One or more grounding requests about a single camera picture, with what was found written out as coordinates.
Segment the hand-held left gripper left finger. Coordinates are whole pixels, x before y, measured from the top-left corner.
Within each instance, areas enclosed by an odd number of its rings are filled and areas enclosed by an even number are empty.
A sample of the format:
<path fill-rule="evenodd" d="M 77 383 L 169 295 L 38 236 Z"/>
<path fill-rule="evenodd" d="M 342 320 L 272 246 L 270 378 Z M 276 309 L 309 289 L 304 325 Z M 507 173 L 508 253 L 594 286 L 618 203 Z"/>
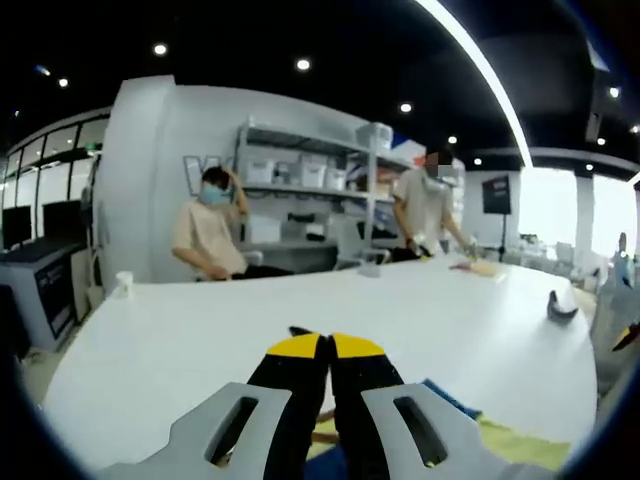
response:
<path fill-rule="evenodd" d="M 301 479 L 325 396 L 327 339 L 270 347 L 246 383 L 230 382 L 170 427 L 168 443 L 101 479 Z"/>

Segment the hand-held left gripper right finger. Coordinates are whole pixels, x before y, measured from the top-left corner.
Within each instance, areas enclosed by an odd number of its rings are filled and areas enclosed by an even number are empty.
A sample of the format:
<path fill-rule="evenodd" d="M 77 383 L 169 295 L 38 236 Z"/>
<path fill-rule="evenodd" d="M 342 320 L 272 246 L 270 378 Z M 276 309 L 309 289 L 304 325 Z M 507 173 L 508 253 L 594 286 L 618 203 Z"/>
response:
<path fill-rule="evenodd" d="M 335 424 L 351 479 L 550 479 L 483 443 L 477 423 L 422 383 L 405 383 L 372 341 L 329 343 Z"/>

